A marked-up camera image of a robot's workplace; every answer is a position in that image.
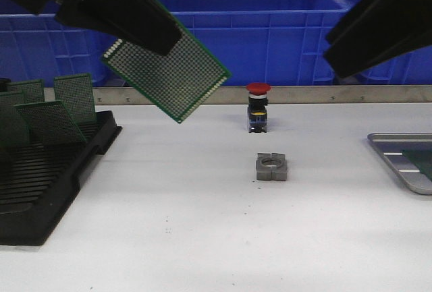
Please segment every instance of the stainless steel tray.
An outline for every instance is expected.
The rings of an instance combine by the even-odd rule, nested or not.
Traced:
[[[432,181],[402,155],[403,150],[432,150],[432,134],[370,134],[368,139],[411,191],[432,195]]]

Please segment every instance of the green circuit board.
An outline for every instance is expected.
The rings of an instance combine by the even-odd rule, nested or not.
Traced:
[[[30,132],[15,105],[25,102],[22,91],[0,93],[0,145],[4,148],[25,146],[30,142]]]
[[[61,101],[16,105],[15,108],[44,146],[86,142]]]
[[[7,91],[22,91],[24,103],[37,103],[45,101],[42,80],[30,80],[7,83]]]
[[[54,79],[55,100],[63,102],[78,124],[96,123],[95,98],[90,74],[60,76]]]
[[[102,61],[181,123],[231,74],[179,21],[177,25],[182,37],[166,56],[119,39]]]

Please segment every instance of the blue storage bin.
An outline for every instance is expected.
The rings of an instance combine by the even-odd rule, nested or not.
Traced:
[[[432,47],[400,55],[356,76],[361,84],[432,84]]]
[[[225,85],[333,82],[322,53],[342,0],[160,1],[233,73]]]
[[[52,86],[56,76],[91,73],[93,84],[103,85],[108,73],[99,61],[101,35],[57,23],[56,10],[50,3],[34,16],[10,0],[0,0],[0,77],[41,78]]]

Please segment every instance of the metal block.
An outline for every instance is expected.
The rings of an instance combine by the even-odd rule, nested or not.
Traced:
[[[288,163],[285,154],[258,153],[256,159],[256,179],[259,181],[286,181]]]

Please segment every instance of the white workbench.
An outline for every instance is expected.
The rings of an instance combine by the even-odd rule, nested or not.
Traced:
[[[268,134],[245,106],[103,109],[123,132],[44,246],[0,247],[1,292],[431,290],[432,197],[366,138],[432,132],[432,104],[270,105]]]

